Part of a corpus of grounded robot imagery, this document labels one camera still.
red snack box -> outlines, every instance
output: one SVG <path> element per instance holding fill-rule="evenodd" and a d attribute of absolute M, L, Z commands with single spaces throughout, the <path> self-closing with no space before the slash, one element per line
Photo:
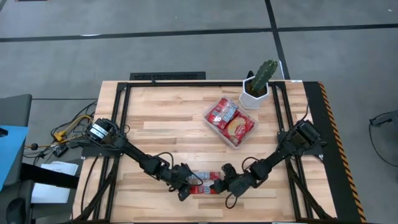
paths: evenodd
<path fill-rule="evenodd" d="M 245 135 L 254 127 L 254 121 L 238 112 L 223 131 L 223 136 L 229 139 L 234 146 L 238 146 Z"/>
<path fill-rule="evenodd" d="M 206 119 L 220 131 L 224 130 L 229 121 L 237 114 L 238 106 L 227 98 L 222 98 L 206 115 Z"/>
<path fill-rule="evenodd" d="M 191 194 L 217 194 L 217 192 L 210 188 L 210 185 L 214 184 L 214 181 L 204 180 L 201 186 L 192 186 L 190 189 Z"/>
<path fill-rule="evenodd" d="M 189 177 L 190 180 L 198 180 L 198 177 L 202 180 L 216 180 L 221 176 L 221 173 L 217 171 L 201 171 L 194 172 L 194 174 Z"/>

cactus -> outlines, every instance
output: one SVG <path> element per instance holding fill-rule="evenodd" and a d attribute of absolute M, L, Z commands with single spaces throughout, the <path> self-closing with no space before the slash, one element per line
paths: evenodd
<path fill-rule="evenodd" d="M 274 60 L 264 62 L 256 73 L 256 76 L 248 83 L 248 93 L 252 96 L 259 97 L 264 93 L 264 87 L 275 73 L 278 63 Z"/>

wooden tabletop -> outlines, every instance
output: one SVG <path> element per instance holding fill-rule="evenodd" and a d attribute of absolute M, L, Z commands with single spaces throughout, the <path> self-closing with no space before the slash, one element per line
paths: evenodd
<path fill-rule="evenodd" d="M 102 84 L 95 119 L 111 118 L 116 81 Z M 305 114 L 307 97 L 303 83 L 286 82 L 294 122 Z M 258 110 L 247 111 L 258 120 L 259 126 L 239 149 L 231 149 L 203 122 L 203 112 L 222 96 L 238 103 L 241 87 L 134 87 L 131 89 L 126 124 L 131 130 L 127 137 L 132 144 L 147 154 L 171 152 L 174 163 L 187 163 L 193 171 L 221 171 L 221 166 L 231 163 L 241 167 L 244 158 L 266 158 L 277 146 L 279 131 L 275 105 L 270 93 Z M 288 127 L 282 94 L 279 92 L 285 127 Z M 119 105 L 120 120 L 124 95 Z M 86 158 L 80 175 L 73 204 L 75 217 L 80 214 L 81 196 L 86 178 L 93 163 Z M 94 166 L 89 179 L 84 205 L 87 206 L 98 188 L 102 158 Z M 309 191 L 325 209 L 335 217 L 328 180 L 323 164 L 314 156 L 303 156 L 303 168 Z M 300 208 L 305 217 L 302 195 Z M 293 221 L 294 211 L 290 198 L 285 163 L 275 166 L 258 189 L 249 189 L 238 198 L 233 209 L 224 205 L 227 192 L 220 195 L 191 195 L 180 202 L 176 192 L 168 192 L 164 182 L 158 182 L 143 173 L 137 162 L 123 156 L 113 202 L 112 222 L 271 222 Z M 107 193 L 101 204 L 100 218 L 104 217 Z"/>

orange and black hazard stripe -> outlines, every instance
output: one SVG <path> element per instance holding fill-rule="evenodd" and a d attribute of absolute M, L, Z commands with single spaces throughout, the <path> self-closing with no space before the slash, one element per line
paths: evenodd
<path fill-rule="evenodd" d="M 325 107 L 328 112 L 330 124 L 331 124 L 331 126 L 333 128 L 333 132 L 335 134 L 335 139 L 336 139 L 336 143 L 338 145 L 338 150 L 339 150 L 339 153 L 341 156 L 341 160 L 343 160 L 343 165 L 345 167 L 345 172 L 347 175 L 349 186 L 352 190 L 355 204 L 358 207 L 358 213 L 360 215 L 361 221 L 366 223 L 366 218 L 365 218 L 365 214 L 363 212 L 363 207 L 362 207 L 361 201 L 359 200 L 359 197 L 358 197 L 358 192 L 357 192 L 355 184 L 354 184 L 353 175 L 351 174 L 351 171 L 349 169 L 347 157 L 346 157 L 346 154 L 343 149 L 343 143 L 341 143 L 340 135 L 338 134 L 337 125 L 336 125 L 335 119 L 333 117 L 333 113 L 331 112 L 331 107 L 329 105 L 328 96 L 326 95 L 325 86 L 322 83 L 319 83 L 319 86 L 321 88 L 323 101 L 325 102 Z"/>
<path fill-rule="evenodd" d="M 366 222 L 325 87 L 318 82 L 303 84 L 313 123 L 321 132 L 322 141 L 327 142 L 322 147 L 323 164 L 337 218 L 346 222 Z"/>

black metal frame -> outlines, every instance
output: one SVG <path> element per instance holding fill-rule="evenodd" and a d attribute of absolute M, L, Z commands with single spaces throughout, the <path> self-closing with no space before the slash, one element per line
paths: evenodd
<path fill-rule="evenodd" d="M 155 81 L 152 81 L 152 82 L 145 82 L 145 83 L 142 83 L 142 82 L 140 82 L 140 83 L 120 82 L 120 83 L 118 83 L 118 87 L 116 90 L 116 96 L 115 96 L 115 101 L 114 101 L 114 105 L 113 105 L 113 112 L 112 112 L 111 120 L 116 122 L 116 115 L 118 113 L 118 106 L 119 106 L 119 102 L 120 102 L 121 92 L 123 90 L 125 90 L 126 92 L 124 94 L 124 103 L 123 103 L 123 110 L 121 113 L 120 127 L 124 127 L 124 125 L 126 124 L 127 108 L 129 105 L 129 99 L 130 99 L 130 93 L 131 93 L 132 87 L 241 86 L 241 85 L 242 85 L 241 81 L 235 81 L 235 82 L 219 82 L 219 81 L 217 81 L 217 82 L 212 82 L 212 81 L 210 81 L 210 82 L 201 82 L 201 81 L 199 81 L 199 82 L 190 82 L 190 81 L 187 81 L 187 82 L 173 82 L 173 81 L 171 81 L 171 82 L 155 82 Z M 287 113 L 287 120 L 288 120 L 289 128 L 293 127 L 293 118 L 291 115 L 289 99 L 287 96 L 285 83 L 284 82 L 269 82 L 269 86 L 272 88 L 272 93 L 274 96 L 274 103 L 275 103 L 275 110 L 277 113 L 278 124 L 279 124 L 279 131 L 282 132 L 282 131 L 285 131 L 285 129 L 284 129 L 284 123 L 283 123 L 283 118 L 282 118 L 282 112 L 280 110 L 279 97 L 277 94 L 277 87 L 279 87 L 282 92 L 282 97 L 284 100 L 284 106 L 285 106 L 285 110 Z M 120 156 L 117 156 L 114 158 L 114 162 L 119 163 L 119 160 L 120 160 Z M 286 162 L 286 167 L 287 167 L 289 188 L 290 188 L 290 193 L 291 193 L 291 197 L 292 197 L 295 219 L 296 219 L 296 221 L 299 221 L 302 219 L 302 217 L 301 217 L 301 213 L 300 213 L 299 200 L 297 198 L 297 191 L 295 188 L 295 181 L 289 175 L 289 172 L 291 173 L 291 170 L 289 170 L 289 167 L 292 167 L 292 162 L 291 162 L 290 158 L 286 159 L 285 162 Z M 305 188 L 307 188 L 303 165 L 302 165 L 300 156 L 295 156 L 295 162 L 296 162 L 296 166 L 297 166 L 299 181 L 301 181 L 300 184 L 302 184 Z M 109 164 L 109 157 L 105 157 L 104 161 L 103 161 L 101 175 L 99 178 L 99 187 L 103 184 L 103 182 L 106 178 L 106 173 L 108 171 L 108 164 Z M 106 220 L 110 220 L 110 218 L 111 218 L 115 186 L 116 186 L 116 179 L 112 181 L 111 186 L 109 188 L 109 195 L 108 195 L 108 200 L 107 200 L 107 204 L 106 204 L 106 214 L 105 214 Z M 310 203 L 308 202 L 308 198 L 305 197 L 304 202 L 305 202 L 305 209 L 307 212 L 307 218 L 313 218 L 312 209 L 311 209 Z M 99 201 L 99 203 L 96 205 L 96 208 L 94 210 L 94 216 L 93 216 L 94 220 L 98 219 L 99 212 L 100 212 L 100 205 L 101 205 L 101 201 Z"/>

